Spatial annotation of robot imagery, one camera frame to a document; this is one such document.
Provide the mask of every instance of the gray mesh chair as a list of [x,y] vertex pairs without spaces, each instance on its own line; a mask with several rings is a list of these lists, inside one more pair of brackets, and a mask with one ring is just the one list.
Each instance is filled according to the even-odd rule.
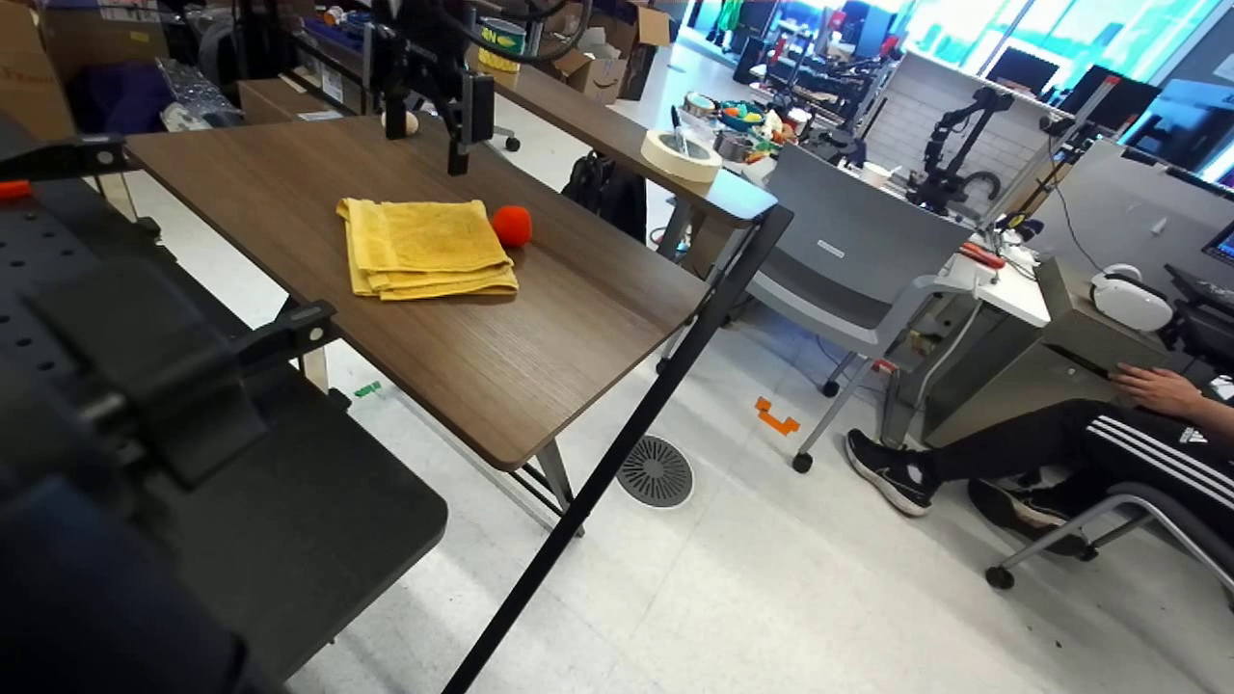
[[846,390],[846,369],[860,361],[862,374],[889,351],[968,233],[803,148],[778,153],[766,188],[794,211],[794,224],[752,278],[749,297],[846,351],[820,386],[832,405],[794,456],[794,469],[806,476],[810,449],[856,386],[851,377]]
[[[1172,482],[1192,487],[1194,492],[1229,508],[1229,525],[1234,525],[1234,480],[1229,476],[1200,465],[1188,451],[1170,449],[1170,442],[1159,442],[1123,420],[1111,420],[1111,417],[1098,417],[1096,423],[1087,423],[1087,435],[1098,435],[1104,442],[1123,449],[1125,456],[1143,459],[1144,465],[1156,465]],[[1194,555],[1221,582],[1226,599],[1234,599],[1234,549],[1229,549],[1229,541],[1220,535],[1208,522],[1200,522],[1188,507],[1181,507],[1176,499],[1170,499],[1166,491],[1154,491],[1144,482],[1116,487],[1111,499],[1104,499],[1098,507],[1093,507],[1076,522],[1067,522],[1067,525],[1053,530],[1050,535],[1040,535],[1037,545],[999,559],[996,566],[987,566],[987,582],[996,591],[1010,591],[1014,566],[1050,553],[1063,535],[1085,535],[1093,525],[1111,530],[1111,531],[1087,541],[1093,549],[1116,545],[1117,535],[1125,535],[1143,525],[1159,525],[1188,555]]]

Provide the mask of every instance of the floor drain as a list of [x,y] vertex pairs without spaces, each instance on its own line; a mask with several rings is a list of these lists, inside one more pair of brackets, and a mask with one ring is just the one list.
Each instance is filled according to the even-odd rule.
[[693,491],[686,456],[666,438],[644,435],[618,476],[619,491],[644,507],[684,507]]

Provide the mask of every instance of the red ball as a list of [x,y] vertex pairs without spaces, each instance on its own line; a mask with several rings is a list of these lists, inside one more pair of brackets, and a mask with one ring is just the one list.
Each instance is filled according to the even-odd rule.
[[527,247],[533,243],[533,211],[523,203],[505,203],[492,217],[492,233],[503,247]]

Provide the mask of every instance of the folded yellow towel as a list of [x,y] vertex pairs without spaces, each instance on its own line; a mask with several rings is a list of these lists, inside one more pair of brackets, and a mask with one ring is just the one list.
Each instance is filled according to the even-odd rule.
[[514,262],[482,199],[344,196],[352,292],[377,302],[514,297]]

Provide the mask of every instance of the person's arm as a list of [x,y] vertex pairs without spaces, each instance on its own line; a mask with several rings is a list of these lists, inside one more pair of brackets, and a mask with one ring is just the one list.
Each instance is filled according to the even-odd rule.
[[1116,390],[1159,417],[1188,420],[1200,428],[1209,442],[1234,449],[1234,410],[1221,401],[1204,399],[1188,377],[1176,369],[1143,369],[1143,368],[1117,368]]

